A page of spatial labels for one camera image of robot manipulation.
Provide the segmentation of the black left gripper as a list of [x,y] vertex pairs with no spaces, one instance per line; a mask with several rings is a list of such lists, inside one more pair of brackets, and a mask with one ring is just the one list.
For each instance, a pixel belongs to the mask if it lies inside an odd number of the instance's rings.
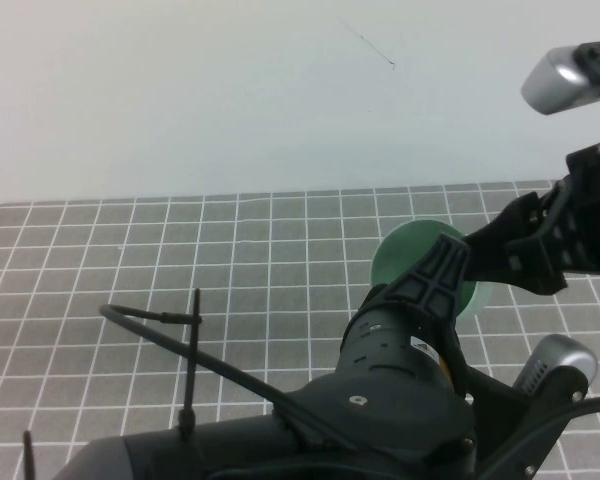
[[366,302],[356,312],[345,330],[335,372],[457,396],[467,393],[468,366],[455,319],[468,261],[469,248],[463,241],[440,234],[426,254],[387,287],[387,301],[406,306]]

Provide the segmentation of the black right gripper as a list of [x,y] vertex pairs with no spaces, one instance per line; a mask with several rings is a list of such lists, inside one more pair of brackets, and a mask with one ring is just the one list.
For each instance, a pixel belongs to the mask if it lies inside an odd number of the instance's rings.
[[[551,195],[518,197],[465,237],[474,281],[555,294],[567,286],[562,272],[600,273],[600,143],[569,154],[566,165]],[[542,246],[535,232],[545,208]]]

